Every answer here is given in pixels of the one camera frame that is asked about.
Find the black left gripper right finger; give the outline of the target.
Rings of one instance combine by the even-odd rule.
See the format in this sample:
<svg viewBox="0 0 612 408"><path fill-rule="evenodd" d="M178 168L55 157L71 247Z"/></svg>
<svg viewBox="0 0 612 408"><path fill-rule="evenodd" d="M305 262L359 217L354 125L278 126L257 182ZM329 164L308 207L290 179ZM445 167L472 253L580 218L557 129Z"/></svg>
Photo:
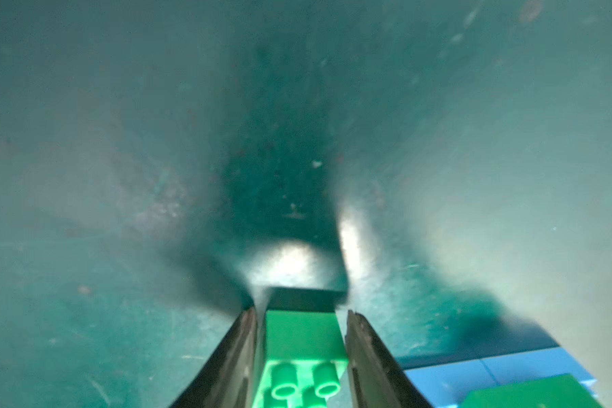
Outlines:
<svg viewBox="0 0 612 408"><path fill-rule="evenodd" d="M432 408L367 318L353 310L348 312L345 348L354 407Z"/></svg>

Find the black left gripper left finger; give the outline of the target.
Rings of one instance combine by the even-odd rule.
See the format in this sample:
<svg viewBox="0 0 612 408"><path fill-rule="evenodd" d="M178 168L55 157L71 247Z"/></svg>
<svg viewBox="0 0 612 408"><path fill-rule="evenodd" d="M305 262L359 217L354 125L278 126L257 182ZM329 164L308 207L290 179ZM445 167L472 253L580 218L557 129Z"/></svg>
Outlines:
<svg viewBox="0 0 612 408"><path fill-rule="evenodd" d="M257 312L250 307L239 314L202 370L170 407L251 406L257 336Z"/></svg>

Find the blue lego plate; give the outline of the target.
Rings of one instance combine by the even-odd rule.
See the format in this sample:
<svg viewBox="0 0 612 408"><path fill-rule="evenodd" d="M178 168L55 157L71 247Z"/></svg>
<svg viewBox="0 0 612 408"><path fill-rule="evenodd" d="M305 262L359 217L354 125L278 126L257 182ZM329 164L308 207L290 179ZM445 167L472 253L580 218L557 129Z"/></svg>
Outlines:
<svg viewBox="0 0 612 408"><path fill-rule="evenodd" d="M459 407L473 391L571 375L591 397L597 379L559 345L482 347L404 366L406 377L434 407Z"/></svg>

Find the green lego brick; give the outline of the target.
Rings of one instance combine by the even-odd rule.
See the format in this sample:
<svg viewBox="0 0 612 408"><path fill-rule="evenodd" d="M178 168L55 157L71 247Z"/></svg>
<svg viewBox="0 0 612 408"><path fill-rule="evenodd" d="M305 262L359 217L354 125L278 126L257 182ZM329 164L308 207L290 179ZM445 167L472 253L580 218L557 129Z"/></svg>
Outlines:
<svg viewBox="0 0 612 408"><path fill-rule="evenodd" d="M460 408L602 408L571 374L472 391Z"/></svg>
<svg viewBox="0 0 612 408"><path fill-rule="evenodd" d="M263 317L253 407L328 407L349 357L336 314L340 291L275 288Z"/></svg>

